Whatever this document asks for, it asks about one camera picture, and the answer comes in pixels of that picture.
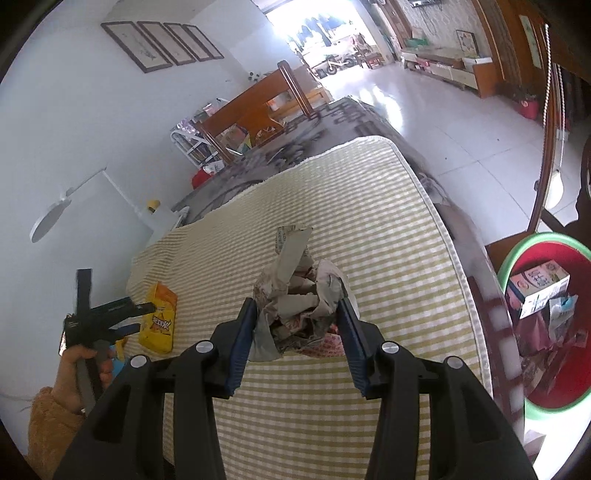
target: white tiled floor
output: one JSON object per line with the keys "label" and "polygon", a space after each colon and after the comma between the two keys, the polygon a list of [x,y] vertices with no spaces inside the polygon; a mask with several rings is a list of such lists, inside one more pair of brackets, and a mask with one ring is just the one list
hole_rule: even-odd
{"label": "white tiled floor", "polygon": [[[400,64],[353,67],[322,83],[335,99],[351,95],[374,105],[425,156],[429,172],[480,227],[485,243],[527,228],[543,130],[508,99],[482,100]],[[564,195],[551,210],[563,224],[577,218],[580,159],[590,131],[591,122],[576,126],[564,147]]]}

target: fuzzy yellow sweater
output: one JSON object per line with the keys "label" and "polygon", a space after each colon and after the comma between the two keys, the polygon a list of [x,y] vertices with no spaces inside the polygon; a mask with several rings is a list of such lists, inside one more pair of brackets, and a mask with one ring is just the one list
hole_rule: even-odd
{"label": "fuzzy yellow sweater", "polygon": [[27,460],[42,480],[51,480],[83,420],[57,403],[50,387],[37,394],[31,408]]}

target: orange snack bag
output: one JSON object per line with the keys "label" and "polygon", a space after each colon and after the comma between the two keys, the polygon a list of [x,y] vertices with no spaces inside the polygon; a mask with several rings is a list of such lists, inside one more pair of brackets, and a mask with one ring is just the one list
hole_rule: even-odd
{"label": "orange snack bag", "polygon": [[146,301],[152,302],[156,311],[142,318],[139,344],[161,355],[170,353],[173,349],[177,295],[158,282],[148,290]]}

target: yellow striped mattress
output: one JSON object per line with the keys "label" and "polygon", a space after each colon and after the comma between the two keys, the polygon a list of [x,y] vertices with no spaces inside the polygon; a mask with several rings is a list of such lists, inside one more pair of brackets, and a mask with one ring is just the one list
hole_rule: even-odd
{"label": "yellow striped mattress", "polygon": [[[171,356],[236,317],[275,258],[276,228],[292,223],[311,226],[312,256],[348,275],[362,320],[416,356],[461,356],[492,393],[482,328],[452,240],[398,148],[382,137],[357,138],[271,177],[134,259],[128,291],[135,301],[157,281],[178,294]],[[126,352],[160,358],[137,336]],[[379,401],[361,397],[344,357],[291,353],[249,362],[236,395],[214,404],[229,479],[365,476]],[[171,406],[168,398],[170,461]],[[417,478],[426,479],[426,396],[420,416]]]}

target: framed picture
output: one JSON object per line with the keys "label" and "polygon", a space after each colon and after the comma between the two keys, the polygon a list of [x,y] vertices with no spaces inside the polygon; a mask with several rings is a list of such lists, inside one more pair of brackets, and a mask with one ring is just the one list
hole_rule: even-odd
{"label": "framed picture", "polygon": [[213,60],[213,55],[202,43],[187,32],[180,23],[165,22],[164,26],[199,61]]}
{"label": "framed picture", "polygon": [[474,33],[465,30],[456,30],[457,39],[460,41],[462,52],[473,57],[477,57],[478,45],[476,44],[476,37]]}
{"label": "framed picture", "polygon": [[199,27],[195,25],[183,25],[185,31],[191,35],[197,42],[205,47],[209,53],[212,54],[213,58],[216,60],[220,60],[223,58],[222,53],[216,48],[216,46],[209,41],[209,39],[205,36],[205,34],[199,30]]}
{"label": "framed picture", "polygon": [[196,60],[188,48],[182,45],[160,22],[137,22],[138,27],[176,65],[194,63]]}
{"label": "framed picture", "polygon": [[159,51],[158,47],[133,22],[105,22],[100,26],[142,72],[149,73],[173,66],[164,53]]}
{"label": "framed picture", "polygon": [[521,25],[523,25],[523,30],[527,37],[527,43],[530,46],[531,60],[534,62],[534,67],[541,69],[542,60],[540,58],[540,49],[535,37],[534,28],[531,26],[530,18],[526,15],[520,15],[519,19],[521,20]]}

